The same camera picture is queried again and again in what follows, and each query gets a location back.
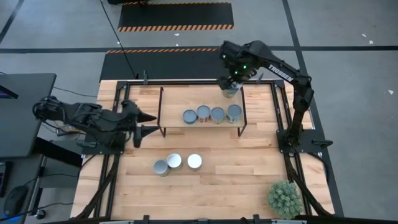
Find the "wooden tabletop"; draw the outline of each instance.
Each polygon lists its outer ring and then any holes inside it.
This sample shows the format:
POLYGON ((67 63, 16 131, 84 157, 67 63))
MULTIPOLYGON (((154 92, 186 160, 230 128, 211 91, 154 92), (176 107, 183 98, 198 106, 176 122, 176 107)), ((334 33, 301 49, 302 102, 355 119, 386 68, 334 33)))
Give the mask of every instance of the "wooden tabletop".
MULTIPOLYGON (((101 82, 98 103, 104 108, 112 108, 116 83, 101 82)), ((287 83, 286 91, 291 108, 293 88, 287 83)), ((157 116, 159 94, 160 86, 133 86, 129 98, 142 111, 157 116)), ((244 94, 248 126, 240 138, 231 128, 167 128, 166 138, 154 132, 143 139, 139 149, 128 142, 119 163, 112 220, 142 220, 143 215, 153 220, 237 219, 253 214, 278 218, 267 203, 267 192, 273 183, 287 177, 275 135, 277 120, 271 88, 245 85, 244 94), (198 172, 183 166, 167 177, 155 175, 154 162, 171 153, 180 154, 183 160, 199 154, 202 167, 198 172)), ((279 90, 278 97, 283 108, 279 90)), ((282 117, 287 127, 283 110, 282 117)), ((147 124, 156 125, 156 121, 147 124)), ((306 129, 312 127, 308 113, 303 125, 306 129)), ((78 215, 96 192, 102 161, 103 156, 98 155, 82 169, 71 217, 78 215)), ((322 163, 306 154, 301 154, 301 161, 307 187, 333 213, 322 163)), ((102 205, 104 214, 106 203, 102 205)))

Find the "concrete floor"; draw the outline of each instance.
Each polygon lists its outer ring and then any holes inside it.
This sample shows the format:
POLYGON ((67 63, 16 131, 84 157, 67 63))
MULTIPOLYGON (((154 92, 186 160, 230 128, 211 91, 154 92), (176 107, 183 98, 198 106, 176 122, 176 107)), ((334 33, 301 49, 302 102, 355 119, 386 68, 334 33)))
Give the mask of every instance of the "concrete floor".
MULTIPOLYGON (((239 44, 259 39, 272 46, 293 46, 282 1, 231 2, 234 30, 121 33, 119 37, 125 47, 220 45, 225 39, 239 44)), ((288 2, 301 46, 398 45, 395 0, 288 2)), ((17 3, 0 1, 0 30, 17 3)), ((104 4, 116 26, 121 6, 104 4)), ((118 47, 99 0, 25 0, 0 39, 0 52, 90 47, 118 47)), ((298 67, 295 52, 275 54, 298 67)), ((398 220, 398 52, 316 51, 303 56, 313 77, 325 136, 335 142, 329 152, 345 216, 398 220)), ((0 54, 0 71, 53 72, 57 74, 55 86, 95 95, 103 60, 104 53, 0 54)), ((53 93, 66 102, 95 100, 58 90, 53 93)), ((57 138, 44 128, 39 135, 57 138)), ((71 202, 73 196, 74 189, 49 189, 40 204, 71 202)), ((66 220, 70 209, 48 208, 49 215, 42 222, 66 220)), ((36 222, 32 217, 26 221, 36 222)))

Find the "tin can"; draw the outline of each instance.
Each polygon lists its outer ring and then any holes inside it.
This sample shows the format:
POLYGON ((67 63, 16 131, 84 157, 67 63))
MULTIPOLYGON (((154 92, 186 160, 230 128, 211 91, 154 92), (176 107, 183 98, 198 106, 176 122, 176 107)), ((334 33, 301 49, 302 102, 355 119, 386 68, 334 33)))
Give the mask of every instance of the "tin can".
POLYGON ((184 111, 183 119, 187 124, 194 124, 197 120, 197 113, 193 110, 186 110, 184 111))
POLYGON ((198 107, 198 121, 199 122, 207 122, 210 118, 210 108, 208 106, 202 105, 198 107))
POLYGON ((211 121, 215 124, 220 124, 224 120, 224 110, 216 107, 211 110, 211 121))
POLYGON ((223 90, 223 96, 227 98, 232 98, 241 89, 242 84, 233 82, 231 87, 223 90))
POLYGON ((179 170, 182 168, 182 158, 177 153, 170 154, 167 157, 167 165, 171 170, 179 170))
POLYGON ((188 157, 188 166, 192 171, 198 171, 201 168, 201 157, 198 154, 192 154, 188 157))
POLYGON ((154 164, 154 171, 155 174, 161 177, 167 176, 170 172, 167 161, 165 159, 159 159, 158 161, 156 161, 154 164))
POLYGON ((230 105, 226 114, 226 120, 229 123, 237 123, 242 114, 242 108, 239 105, 230 105))

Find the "succulent plant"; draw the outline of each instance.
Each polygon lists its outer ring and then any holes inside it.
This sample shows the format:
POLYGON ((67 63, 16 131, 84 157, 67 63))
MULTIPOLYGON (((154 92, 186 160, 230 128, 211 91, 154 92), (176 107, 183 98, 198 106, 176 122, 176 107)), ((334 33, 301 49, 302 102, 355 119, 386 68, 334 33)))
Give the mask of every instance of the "succulent plant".
POLYGON ((269 189, 268 202, 271 208, 283 219, 290 220, 303 211, 296 185, 282 180, 269 189))

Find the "orange striped tape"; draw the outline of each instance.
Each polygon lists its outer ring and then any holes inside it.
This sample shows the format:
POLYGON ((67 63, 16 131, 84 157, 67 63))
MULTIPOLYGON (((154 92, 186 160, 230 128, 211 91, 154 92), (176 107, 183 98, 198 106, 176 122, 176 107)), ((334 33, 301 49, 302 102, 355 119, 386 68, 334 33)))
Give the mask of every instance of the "orange striped tape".
MULTIPOLYGON (((127 5, 134 5, 134 4, 139 4, 138 2, 126 2, 123 3, 123 6, 127 6, 127 5)), ((230 2, 175 2, 175 3, 171 3, 171 2, 148 2, 148 5, 164 5, 164 4, 231 4, 230 2)))
POLYGON ((144 31, 169 31, 169 30, 226 30, 233 29, 231 24, 215 25, 176 25, 176 26, 139 26, 139 27, 119 27, 119 32, 144 32, 144 31))
MULTIPOLYGON (((217 48, 197 48, 197 49, 140 49, 140 50, 124 50, 124 53, 155 53, 155 52, 208 52, 217 51, 217 48)), ((107 54, 120 54, 123 50, 109 50, 107 54)))

